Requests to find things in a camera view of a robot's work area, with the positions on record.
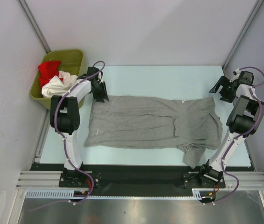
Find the grey t shirt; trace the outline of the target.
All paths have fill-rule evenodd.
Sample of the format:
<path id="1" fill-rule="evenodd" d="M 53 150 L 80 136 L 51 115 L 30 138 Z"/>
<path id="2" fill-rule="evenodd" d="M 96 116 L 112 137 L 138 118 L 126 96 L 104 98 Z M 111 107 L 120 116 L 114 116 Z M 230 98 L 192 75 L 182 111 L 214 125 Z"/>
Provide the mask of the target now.
<path id="1" fill-rule="evenodd" d="M 92 104 L 86 147 L 130 149 L 177 148 L 195 168 L 207 149 L 222 141 L 222 123 L 212 97 L 168 100 L 111 96 Z"/>

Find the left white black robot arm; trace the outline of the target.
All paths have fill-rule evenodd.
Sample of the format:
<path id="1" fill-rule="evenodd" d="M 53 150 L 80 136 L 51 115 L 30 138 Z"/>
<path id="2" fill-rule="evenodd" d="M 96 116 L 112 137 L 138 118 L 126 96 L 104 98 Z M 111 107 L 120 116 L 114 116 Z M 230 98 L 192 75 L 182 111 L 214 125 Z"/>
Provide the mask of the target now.
<path id="1" fill-rule="evenodd" d="M 50 125 L 62 138 L 65 154 L 59 187 L 78 188 L 90 181 L 83 168 L 77 143 L 77 130 L 80 126 L 79 102 L 91 93 L 97 102 L 108 101 L 106 84 L 102 78 L 77 80 L 63 95 L 51 98 Z"/>

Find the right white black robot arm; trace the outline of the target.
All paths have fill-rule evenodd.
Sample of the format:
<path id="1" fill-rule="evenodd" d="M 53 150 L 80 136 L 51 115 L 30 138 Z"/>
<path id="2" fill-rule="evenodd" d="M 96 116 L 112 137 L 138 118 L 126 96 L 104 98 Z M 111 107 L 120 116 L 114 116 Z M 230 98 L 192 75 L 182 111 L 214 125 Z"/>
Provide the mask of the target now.
<path id="1" fill-rule="evenodd" d="M 264 116 L 264 102 L 256 96 L 253 84 L 254 75 L 249 71 L 240 71 L 232 79 L 220 77 L 210 93 L 219 93 L 221 100 L 236 104 L 226 125 L 227 133 L 216 153 L 203 164 L 197 174 L 184 174 L 183 187 L 212 188 L 224 183 L 226 165 L 240 143 L 253 135 Z"/>

